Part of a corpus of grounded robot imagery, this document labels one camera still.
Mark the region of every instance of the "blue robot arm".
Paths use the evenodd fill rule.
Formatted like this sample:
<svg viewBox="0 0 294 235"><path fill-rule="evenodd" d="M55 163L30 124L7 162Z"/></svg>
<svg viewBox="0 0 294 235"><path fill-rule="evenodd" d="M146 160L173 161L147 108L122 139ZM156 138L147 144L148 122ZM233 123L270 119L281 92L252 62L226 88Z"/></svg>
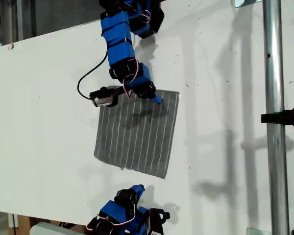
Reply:
<svg viewBox="0 0 294 235"><path fill-rule="evenodd" d="M134 185L118 191L114 201L109 201L87 229L95 235L164 235L162 225L170 218L168 212L161 209L137 208L137 203L145 188Z"/></svg>
<svg viewBox="0 0 294 235"><path fill-rule="evenodd" d="M162 0L100 0L105 12L101 14L102 36L107 42L110 76L119 80L118 89L101 88L90 93L95 106L115 106L120 94L130 97L132 90L140 98L162 103L156 95L149 69L135 58L131 32L141 38L158 32L163 21Z"/></svg>

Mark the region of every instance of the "metal pole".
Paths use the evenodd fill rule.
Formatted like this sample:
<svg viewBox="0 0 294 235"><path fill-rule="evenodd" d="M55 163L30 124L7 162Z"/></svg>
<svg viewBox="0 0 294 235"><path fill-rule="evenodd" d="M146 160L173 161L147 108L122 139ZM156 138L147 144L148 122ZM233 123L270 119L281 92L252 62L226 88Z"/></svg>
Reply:
<svg viewBox="0 0 294 235"><path fill-rule="evenodd" d="M267 113L284 110L281 0L263 0ZM272 235L289 235L285 126L267 124Z"/></svg>

